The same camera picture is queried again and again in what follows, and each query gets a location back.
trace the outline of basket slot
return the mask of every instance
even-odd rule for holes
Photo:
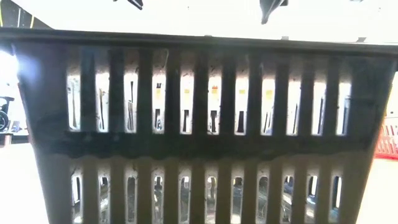
[[[257,167],[257,182],[256,182],[256,223],[266,223],[268,212],[269,199],[269,166],[265,163],[260,163]]]
[[[277,58],[276,63],[272,135],[281,137],[286,135],[287,128],[287,97],[289,92],[290,57],[287,55],[280,55]]]
[[[235,87],[235,135],[246,135],[248,91],[249,91],[249,58],[247,55],[238,55],[236,61]]]
[[[312,111],[312,134],[315,136],[323,135],[323,124],[325,123],[325,99],[326,99],[326,80],[321,73],[315,77],[313,111]]]
[[[139,51],[137,133],[152,133],[152,52]]]
[[[280,223],[282,183],[282,163],[276,159],[271,162],[269,174],[267,223]]]
[[[126,175],[125,161],[120,157],[111,159],[111,187],[110,187],[110,205],[111,216],[110,223],[126,222]]]
[[[290,223],[292,221],[292,205],[295,195],[294,166],[290,162],[284,162],[282,169],[282,195],[280,196],[280,222]]]
[[[348,124],[351,122],[348,115],[351,110],[351,84],[355,73],[352,63],[349,63],[349,61],[342,62],[339,73],[340,83],[338,87],[336,134],[339,136],[345,136],[347,135]]]
[[[313,58],[304,58],[303,63],[298,135],[309,136],[312,132],[315,68]]]
[[[180,118],[184,114],[180,113],[180,54],[170,51],[167,59],[166,72],[166,97],[165,97],[165,132],[166,134],[180,133]]]
[[[137,171],[132,164],[126,167],[126,220],[128,224],[137,223]]]
[[[208,68],[207,68],[209,76],[207,84],[208,85],[207,133],[211,135],[217,135],[220,133],[221,113],[228,115],[228,119],[232,118],[231,121],[233,121],[233,116],[230,117],[231,115],[230,111],[221,110],[221,108],[224,108],[224,106],[222,106],[222,103],[223,101],[225,101],[223,92],[225,92],[225,94],[231,93],[231,86],[228,87],[226,86],[226,89],[223,90],[224,85],[231,83],[231,79],[229,76],[233,68],[230,67],[230,65],[231,64],[227,61],[226,56],[223,56],[221,53],[218,52],[210,53],[208,59]]]
[[[139,72],[139,52],[136,49],[125,51],[124,64],[124,111],[126,132],[137,131],[137,87]]]
[[[81,130],[96,131],[96,73],[95,50],[84,48],[81,51]]]
[[[332,177],[331,182],[331,204],[329,212],[329,223],[344,223],[340,218],[340,198],[341,198],[342,178],[338,175]]]
[[[81,223],[83,220],[81,209],[81,173],[72,171],[72,223]]]
[[[96,131],[109,132],[110,54],[106,48],[95,51]]]
[[[83,220],[99,223],[98,167],[94,157],[83,159]]]
[[[318,167],[309,167],[307,174],[307,191],[306,191],[306,203],[305,203],[305,223],[315,223],[315,212],[318,205]]]
[[[179,125],[175,125],[176,133],[179,132]],[[178,181],[178,161],[175,159],[167,159],[165,161],[165,174],[164,174],[164,223],[179,223],[179,201],[177,195],[179,194],[180,182]]]
[[[247,119],[247,131],[248,136],[258,136],[259,130],[261,130],[261,107],[258,102],[261,100],[261,85],[262,85],[262,74],[260,71],[260,60],[256,55],[249,57],[249,91],[248,91],[248,119]]]
[[[180,71],[180,134],[192,134],[193,87],[197,55],[193,52],[182,52]]]
[[[286,135],[297,136],[301,110],[301,82],[304,73],[304,58],[301,55],[289,57],[289,85],[287,93]]]
[[[67,65],[67,97],[68,97],[68,119],[71,131],[80,130],[80,52],[77,47],[68,51]]]
[[[180,223],[190,223],[190,201],[192,189],[192,175],[190,166],[179,167],[178,175],[178,220]]]
[[[165,129],[165,97],[168,90],[166,79],[166,65],[169,59],[169,50],[153,51],[152,56],[152,132],[163,134]]]
[[[233,164],[231,184],[231,219],[230,224],[240,224],[242,222],[242,200],[243,191],[245,188],[246,180],[244,178],[243,166],[240,164]]]
[[[124,51],[112,49],[109,57],[109,131],[125,132],[124,115]]]
[[[315,223],[328,223],[331,202],[331,164],[326,158],[321,158],[319,164],[318,196],[315,209]]]
[[[200,161],[194,161],[192,164],[191,200],[189,211],[190,223],[205,223],[205,181],[207,181],[207,178],[205,178],[205,167],[203,163]]]
[[[204,134],[207,132],[209,82],[207,66],[208,55],[200,53],[197,57],[193,88],[193,134]]]
[[[152,223],[164,222],[164,197],[165,197],[165,173],[162,164],[154,162],[152,165]]]
[[[271,136],[275,102],[275,60],[262,63],[261,135]]]
[[[109,172],[98,176],[99,188],[99,222],[101,224],[110,224],[111,209],[110,202],[110,186]]]

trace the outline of black handle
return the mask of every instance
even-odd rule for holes
[[[210,111],[210,116],[211,116],[211,132],[215,133],[216,132],[216,116],[217,116],[217,111]]]
[[[238,119],[238,130],[236,130],[237,133],[243,133],[244,128],[243,128],[243,111],[239,111],[239,119]]]
[[[157,118],[160,116],[160,109],[155,110],[155,129],[162,129],[162,125],[158,122]]]
[[[189,116],[189,110],[184,110],[184,122],[182,126],[182,131],[187,132],[187,117]]]

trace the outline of rectangular slot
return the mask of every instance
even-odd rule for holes
[[[331,209],[329,212],[329,222],[336,223],[338,221],[339,207],[341,197],[341,177],[333,178],[333,186],[331,193]]]
[[[262,81],[262,104],[261,104],[261,134],[272,134],[272,121],[274,118],[275,80],[265,78]]]
[[[95,80],[97,131],[108,132],[109,73],[97,73]]]
[[[220,133],[221,75],[209,77],[208,134]]]
[[[190,191],[190,178],[187,176],[182,177],[182,179],[180,180],[180,224],[189,223]]]
[[[181,76],[180,84],[180,133],[192,133],[192,109],[193,109],[193,84],[194,77],[191,73]]]
[[[206,213],[205,223],[216,223],[217,179],[209,176],[206,179]]]
[[[312,134],[322,135],[325,116],[326,83],[315,82],[313,87]]]
[[[154,179],[152,224],[163,224],[163,194],[163,178],[157,175]]]
[[[242,214],[242,198],[243,198],[243,178],[235,177],[233,179],[232,188],[232,212],[231,212],[231,224],[241,223]]]
[[[287,104],[287,125],[286,134],[296,135],[297,125],[299,123],[299,111],[300,111],[300,94],[301,94],[301,82],[290,81],[289,92],[288,92],[288,104]]]
[[[128,73],[124,76],[124,114],[126,131],[135,133],[137,131],[137,84],[138,75]]]
[[[164,133],[164,111],[165,111],[165,93],[166,93],[166,75],[157,74],[152,77],[152,127],[153,133]]]
[[[350,97],[351,83],[341,82],[338,86],[337,135],[345,135],[347,132]]]
[[[127,178],[127,222],[136,222],[136,178]]]
[[[71,131],[80,130],[80,74],[67,76],[68,117]]]
[[[268,206],[268,177],[261,177],[259,179],[259,186],[257,190],[257,215],[256,215],[257,224],[266,223],[267,206]]]
[[[72,223],[83,223],[83,212],[81,209],[81,178],[72,176]]]
[[[109,179],[107,177],[99,178],[99,222],[102,224],[110,223],[109,210]]]
[[[307,202],[305,204],[305,223],[315,223],[315,210],[317,207],[318,177],[310,176],[308,180]]]
[[[242,71],[237,71],[235,88],[235,134],[246,134],[246,120],[248,112],[249,78]]]
[[[282,223],[290,223],[292,218],[292,199],[294,191],[294,178],[292,176],[285,176],[283,188],[280,221]]]

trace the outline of black object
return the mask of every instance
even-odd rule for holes
[[[0,99],[5,99],[6,103],[0,107],[0,131],[5,130],[9,125],[9,118],[8,118],[8,108],[11,101],[14,101],[13,97],[9,96],[0,96]]]
[[[384,107],[391,87],[392,77],[396,72],[398,46],[383,45],[348,45],[334,43],[295,42],[283,40],[255,40],[207,37],[183,37],[152,34],[112,34],[99,32],[75,32],[65,30],[27,30],[3,28],[0,42],[11,42],[16,49],[19,62],[19,85],[27,116],[29,132],[34,149],[41,154],[65,154],[70,157],[93,155],[110,157],[120,155],[126,158],[142,156],[154,159],[176,157],[179,159],[219,159],[258,158],[271,160],[289,154],[336,154],[362,149],[371,151],[372,142],[376,141],[382,122]],[[67,68],[70,55],[67,50],[81,51],[77,64],[81,71],[81,128],[70,131],[68,122]],[[179,77],[181,67],[190,66],[195,75],[193,96],[192,134],[180,134],[180,128],[164,128],[164,134],[153,134],[152,124],[152,76],[154,65],[160,63],[153,57],[154,51],[168,49],[167,74]],[[193,63],[181,59],[181,52],[195,55]],[[235,75],[232,66],[242,54],[249,60],[249,91],[247,129],[244,136],[236,136],[234,129],[226,129],[234,122],[234,113],[221,113],[219,135],[210,134],[208,126],[208,71],[209,60],[215,52],[229,60],[220,60],[220,65],[231,69],[223,70],[222,79]],[[124,71],[125,62],[117,60],[102,62],[95,57],[106,54],[109,57],[125,57],[126,54],[139,54],[137,82],[137,124],[135,133],[124,131],[98,132],[95,123],[95,71],[112,64],[113,72]],[[289,74],[294,72],[312,72],[297,70],[290,63],[290,58],[319,55],[328,62],[322,69],[327,71],[325,119],[321,136],[304,136],[300,129],[296,136],[286,135],[286,113],[289,87]],[[345,136],[336,135],[336,107],[338,100],[341,65],[350,68],[352,78],[350,110],[346,120]],[[262,82],[258,77],[260,68],[275,68],[275,103],[271,117],[272,134],[263,136],[261,126]],[[123,85],[123,79],[116,79]],[[224,96],[234,101],[235,82],[227,82]],[[307,87],[302,92],[313,90]],[[172,104],[166,104],[162,124],[179,126],[179,108],[167,109],[180,105],[180,88],[167,88],[166,99],[172,98]],[[115,101],[114,118],[124,118],[124,102]],[[231,110],[221,100],[220,110]],[[303,120],[298,115],[298,125]]]
[[[182,131],[187,132],[187,118],[189,116],[189,110],[184,110],[184,121],[182,126]]]
[[[243,133],[244,132],[244,128],[243,128],[243,111],[239,111],[239,119],[238,119],[238,130],[236,131],[237,133]]]
[[[293,121],[293,134],[296,134],[296,123],[297,123],[297,115],[298,115],[299,105],[296,104],[296,108],[294,109],[294,121]]]
[[[128,112],[129,112],[128,124],[127,124],[127,126],[129,127],[129,130],[130,130],[130,131],[134,130],[134,118],[133,118],[134,112],[133,112],[133,107],[132,107],[132,102],[133,102],[133,100],[134,100],[134,97],[133,97],[133,90],[132,90],[133,85],[134,85],[134,82],[130,82],[130,87],[131,87],[131,99],[128,101],[129,103],[128,103],[128,107],[127,107],[127,110],[128,110]]]
[[[322,127],[323,127],[323,98],[321,99],[321,108],[319,110],[318,134],[322,133]]]
[[[210,117],[211,117],[211,133],[215,133],[217,111],[210,111]]]
[[[156,109],[155,110],[155,129],[156,130],[161,130],[162,129],[162,123],[158,119],[159,116],[160,116],[160,109]]]
[[[142,0],[127,0],[127,1],[131,3],[133,6],[136,6],[139,10],[142,10],[142,7],[144,6]]]
[[[279,6],[287,6],[287,0],[260,0],[260,8],[262,11],[261,24],[268,22],[271,13]]]

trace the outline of yellow label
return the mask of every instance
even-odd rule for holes
[[[160,88],[156,88],[156,99],[157,100],[160,99],[160,93],[161,93],[161,89]]]
[[[274,97],[274,91],[266,90],[266,100],[272,100]]]

